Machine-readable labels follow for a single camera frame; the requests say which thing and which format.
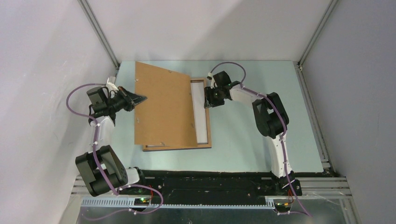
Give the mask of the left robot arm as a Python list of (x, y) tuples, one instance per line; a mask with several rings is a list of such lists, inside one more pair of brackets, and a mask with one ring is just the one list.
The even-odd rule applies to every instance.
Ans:
[(128, 175), (124, 165), (111, 147), (116, 114), (124, 110), (131, 112), (147, 100), (146, 96), (127, 91), (122, 86), (91, 84), (86, 92), (90, 105), (86, 115), (93, 127), (92, 150), (75, 158), (75, 164), (91, 196), (117, 189), (127, 184)]

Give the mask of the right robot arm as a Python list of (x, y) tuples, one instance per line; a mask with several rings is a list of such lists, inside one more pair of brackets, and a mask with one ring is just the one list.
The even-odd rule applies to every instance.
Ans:
[(231, 81), (224, 71), (208, 73), (207, 79), (211, 83), (204, 88), (204, 107), (224, 105), (226, 99), (250, 106), (259, 133), (268, 139), (273, 192), (277, 195), (286, 193), (297, 196), (299, 185), (290, 165), (286, 146), (287, 125), (290, 120), (279, 95), (275, 92), (267, 95), (255, 92), (239, 81)]

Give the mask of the brown backing board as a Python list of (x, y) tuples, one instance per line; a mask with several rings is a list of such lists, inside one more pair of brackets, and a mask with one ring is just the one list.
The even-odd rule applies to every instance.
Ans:
[(196, 147), (189, 75), (135, 63), (135, 93), (147, 99), (134, 110), (137, 145)]

